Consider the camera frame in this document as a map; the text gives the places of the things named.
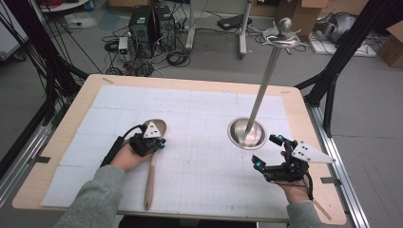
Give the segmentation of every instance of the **cardboard box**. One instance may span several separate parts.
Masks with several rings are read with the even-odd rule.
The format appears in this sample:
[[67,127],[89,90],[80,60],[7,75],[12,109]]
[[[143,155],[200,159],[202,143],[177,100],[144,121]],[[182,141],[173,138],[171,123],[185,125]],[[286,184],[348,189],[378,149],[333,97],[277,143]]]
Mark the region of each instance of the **cardboard box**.
[[293,21],[292,31],[298,33],[300,38],[308,38],[323,8],[328,0],[281,0],[276,11],[276,23],[284,17]]
[[391,33],[378,55],[391,67],[403,67],[403,21],[387,28]]
[[250,14],[253,16],[274,17],[276,15],[277,6],[258,4],[253,1]]
[[146,6],[154,0],[109,0],[109,6],[113,8],[133,8],[134,6]]
[[367,5],[368,0],[329,0],[327,7],[322,9],[321,16],[326,16],[330,12],[348,12],[352,15],[359,15]]

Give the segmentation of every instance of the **computer tower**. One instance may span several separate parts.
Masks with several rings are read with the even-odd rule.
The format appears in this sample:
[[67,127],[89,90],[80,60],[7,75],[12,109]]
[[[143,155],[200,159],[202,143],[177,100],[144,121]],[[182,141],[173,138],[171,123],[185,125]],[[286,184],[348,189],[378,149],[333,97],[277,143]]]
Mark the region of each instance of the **computer tower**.
[[156,20],[157,20],[157,29],[159,31],[159,37],[161,39],[162,49],[175,49],[176,48],[176,27],[175,27],[175,19],[169,9],[169,6],[159,6],[154,8]]
[[158,39],[154,11],[150,6],[135,6],[128,23],[136,58],[153,57],[152,46]]
[[134,51],[136,58],[152,58],[154,56],[152,45],[148,42],[137,43],[134,47]]
[[158,34],[152,8],[150,6],[135,6],[128,28],[134,42],[154,43]]

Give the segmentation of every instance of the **gray sleeve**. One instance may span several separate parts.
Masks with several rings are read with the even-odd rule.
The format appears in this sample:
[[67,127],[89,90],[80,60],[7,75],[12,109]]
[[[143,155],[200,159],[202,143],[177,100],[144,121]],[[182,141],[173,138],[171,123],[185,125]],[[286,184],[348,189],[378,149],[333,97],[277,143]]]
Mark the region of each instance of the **gray sleeve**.
[[124,179],[125,171],[120,168],[99,168],[53,227],[113,227]]
[[288,216],[290,217],[289,228],[301,227],[328,227],[320,221],[315,210],[314,203],[311,201],[302,201],[292,203],[287,206]]

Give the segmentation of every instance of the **metal rod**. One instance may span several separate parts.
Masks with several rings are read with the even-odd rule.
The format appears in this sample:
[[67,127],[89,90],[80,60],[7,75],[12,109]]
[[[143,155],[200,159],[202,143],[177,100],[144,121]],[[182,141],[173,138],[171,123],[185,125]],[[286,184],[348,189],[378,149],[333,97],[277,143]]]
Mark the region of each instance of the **metal rod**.
[[193,40],[195,37],[195,1],[190,0],[190,15],[189,15],[189,31],[187,32],[186,50],[190,54],[193,47]]
[[260,108],[261,101],[263,100],[264,94],[266,93],[267,86],[269,85],[270,78],[272,77],[273,70],[276,66],[276,62],[281,51],[281,47],[273,47],[272,54],[270,55],[269,63],[267,64],[266,70],[264,71],[263,79],[260,83],[260,88],[258,92],[258,97],[255,100],[255,104],[252,109],[251,116],[249,118],[248,125],[246,126],[245,135],[249,134],[252,129],[252,125],[255,122],[256,116]]
[[245,35],[246,33],[246,27],[248,25],[248,18],[249,18],[249,13],[252,8],[252,0],[247,0],[246,3],[246,8],[245,8],[245,13],[243,14],[243,21],[242,21],[242,30],[240,31],[240,35]]

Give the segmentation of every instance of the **gray floor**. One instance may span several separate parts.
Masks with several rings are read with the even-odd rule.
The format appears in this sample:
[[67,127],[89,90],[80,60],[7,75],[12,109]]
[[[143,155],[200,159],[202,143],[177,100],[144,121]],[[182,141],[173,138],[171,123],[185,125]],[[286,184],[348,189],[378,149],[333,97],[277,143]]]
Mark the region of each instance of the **gray floor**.
[[[91,15],[98,26],[74,32],[73,36],[98,67],[103,68],[106,52],[101,37],[124,27],[128,20],[122,17],[124,13],[119,17],[103,5],[97,6]],[[217,29],[217,19],[214,15],[203,16],[198,26]],[[254,18],[253,25],[267,29],[272,24],[270,19]],[[86,72],[96,73],[96,68],[74,42],[66,34],[63,37],[74,64]],[[192,53],[189,66],[162,69],[166,78],[260,83],[270,47],[262,47],[253,37],[248,37],[248,54],[239,60],[238,38],[206,31],[198,31],[197,37],[201,38],[198,42],[205,45],[197,47],[199,52],[223,50],[205,55]],[[292,50],[291,55],[283,51],[270,84],[294,86],[318,74],[330,59],[328,55],[314,54],[310,48],[304,52]],[[0,68],[2,158],[44,101],[44,90],[30,61],[7,61]],[[162,77],[162,74],[154,72],[152,77]],[[403,222],[402,85],[403,69],[389,67],[378,56],[354,57],[337,82],[332,121],[334,139],[372,227],[400,227]],[[0,227],[50,227],[61,215],[60,212],[15,210],[11,206],[12,197],[0,209]],[[278,225],[261,224],[260,227]],[[343,227],[353,225],[348,221]]]

